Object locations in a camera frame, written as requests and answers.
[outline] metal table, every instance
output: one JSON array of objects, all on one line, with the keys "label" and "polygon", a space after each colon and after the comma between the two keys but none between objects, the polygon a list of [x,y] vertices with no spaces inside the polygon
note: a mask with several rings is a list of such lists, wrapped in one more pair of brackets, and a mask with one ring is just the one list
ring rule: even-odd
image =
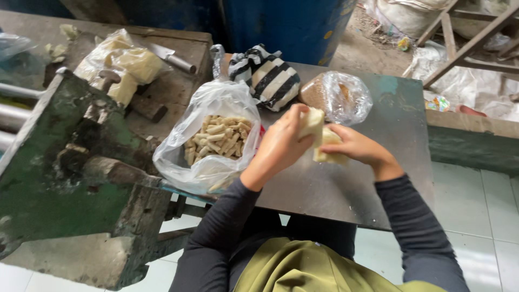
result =
[{"label": "metal table", "polygon": [[[326,67],[289,63],[305,84]],[[429,206],[433,204],[431,157],[421,81],[343,70],[358,76],[371,92],[373,107],[367,119],[352,128],[387,148],[409,174]],[[267,128],[283,112],[260,110]],[[257,206],[287,214],[304,214],[390,229],[380,203],[371,168],[357,161],[347,167],[312,160],[308,151],[293,166],[272,178]]]}]

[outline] bag of brown powder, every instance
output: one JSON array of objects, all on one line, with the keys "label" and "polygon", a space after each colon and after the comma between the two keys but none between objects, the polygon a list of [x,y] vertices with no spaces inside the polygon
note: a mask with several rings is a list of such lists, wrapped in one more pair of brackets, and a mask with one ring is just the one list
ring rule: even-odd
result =
[{"label": "bag of brown powder", "polygon": [[337,71],[317,75],[299,92],[301,102],[322,109],[329,122],[351,126],[363,122],[373,101],[360,78]]}]

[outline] knife handle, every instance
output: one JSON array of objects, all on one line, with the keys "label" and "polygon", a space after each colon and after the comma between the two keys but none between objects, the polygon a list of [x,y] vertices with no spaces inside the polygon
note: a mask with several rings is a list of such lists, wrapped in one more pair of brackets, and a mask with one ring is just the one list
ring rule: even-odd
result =
[{"label": "knife handle", "polygon": [[168,56],[166,61],[172,63],[173,65],[179,67],[180,69],[182,69],[182,70],[184,70],[184,71],[186,71],[188,73],[194,74],[196,72],[196,66],[195,65],[190,64],[190,63],[184,61],[183,59],[175,56],[174,54]]}]

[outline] wooden frame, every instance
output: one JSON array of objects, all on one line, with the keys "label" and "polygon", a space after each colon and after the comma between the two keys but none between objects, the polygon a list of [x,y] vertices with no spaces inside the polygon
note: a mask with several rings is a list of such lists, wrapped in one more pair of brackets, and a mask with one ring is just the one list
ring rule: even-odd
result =
[{"label": "wooden frame", "polygon": [[[434,22],[427,28],[424,34],[417,42],[419,47],[423,46],[425,42],[438,30],[443,29],[445,38],[445,46],[447,48],[448,60],[432,73],[427,80],[424,81],[424,89],[428,89],[434,82],[447,73],[454,66],[485,69],[506,73],[519,73],[519,67],[511,65],[503,65],[492,62],[484,62],[478,60],[467,60],[466,57],[475,49],[483,46],[489,38],[499,32],[511,21],[519,21],[515,14],[519,11],[519,4],[510,7],[507,11],[499,16],[485,15],[478,12],[463,11],[456,9],[459,0],[453,1],[442,13],[434,20]],[[456,51],[456,44],[454,43],[454,33],[450,18],[458,17],[465,19],[485,20],[491,23],[466,43],[459,51]],[[499,52],[499,56],[509,53],[519,45],[519,40],[512,40],[511,44]]]}]

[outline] person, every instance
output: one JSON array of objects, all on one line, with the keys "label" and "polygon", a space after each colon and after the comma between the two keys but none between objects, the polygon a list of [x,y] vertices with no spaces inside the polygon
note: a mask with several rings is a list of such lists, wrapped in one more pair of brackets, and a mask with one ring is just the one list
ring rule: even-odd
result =
[{"label": "person", "polygon": [[353,261],[355,225],[293,215],[283,228],[277,212],[254,208],[265,183],[311,146],[312,136],[298,138],[307,111],[294,104],[268,128],[249,166],[189,238],[170,291],[469,291],[445,232],[397,160],[351,128],[327,125],[343,143],[321,150],[372,167],[402,250],[404,284]]}]

